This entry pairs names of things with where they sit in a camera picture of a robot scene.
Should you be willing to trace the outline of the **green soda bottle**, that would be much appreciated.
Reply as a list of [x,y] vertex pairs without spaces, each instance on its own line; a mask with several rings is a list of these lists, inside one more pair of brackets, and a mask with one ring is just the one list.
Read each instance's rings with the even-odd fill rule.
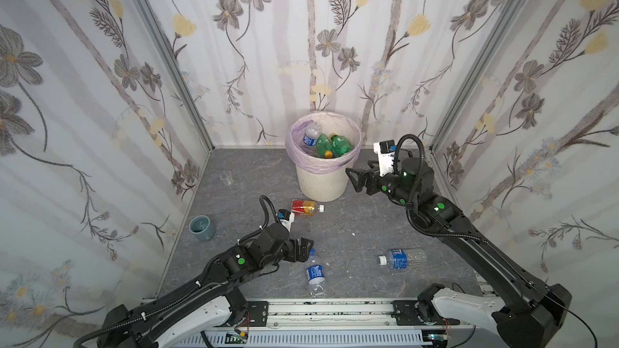
[[341,135],[333,134],[330,141],[334,157],[344,156],[354,149],[351,142]]
[[315,148],[317,155],[322,159],[332,159],[335,157],[335,150],[329,137],[325,134],[321,134],[316,140]]

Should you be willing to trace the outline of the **pepsi label clear bottle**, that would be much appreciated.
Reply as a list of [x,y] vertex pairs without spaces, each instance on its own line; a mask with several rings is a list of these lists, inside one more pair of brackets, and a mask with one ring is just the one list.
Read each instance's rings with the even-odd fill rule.
[[322,128],[315,122],[312,122],[304,130],[302,143],[307,147],[314,147],[321,134]]

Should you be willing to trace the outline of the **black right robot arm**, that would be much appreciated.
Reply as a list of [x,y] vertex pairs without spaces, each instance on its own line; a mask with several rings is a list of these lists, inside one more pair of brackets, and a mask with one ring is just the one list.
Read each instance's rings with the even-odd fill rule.
[[467,262],[498,298],[431,285],[418,296],[425,322],[456,319],[497,334],[509,347],[545,347],[563,326],[572,295],[527,272],[474,227],[455,203],[434,190],[422,141],[408,134],[374,146],[378,159],[359,174],[356,191],[383,193],[406,212],[418,233],[436,238]]

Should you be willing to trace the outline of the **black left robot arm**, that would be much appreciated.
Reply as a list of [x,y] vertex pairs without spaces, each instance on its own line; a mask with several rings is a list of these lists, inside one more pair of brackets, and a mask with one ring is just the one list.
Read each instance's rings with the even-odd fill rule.
[[181,328],[214,300],[223,300],[227,311],[216,325],[240,320],[248,307],[240,286],[267,275],[267,267],[307,262],[314,247],[312,239],[290,237],[284,214],[275,211],[267,196],[261,195],[259,203],[264,213],[259,228],[212,257],[193,280],[132,310],[116,307],[106,315],[102,328],[78,338],[74,346],[85,347],[92,340],[97,347],[170,346],[172,334],[180,338]]

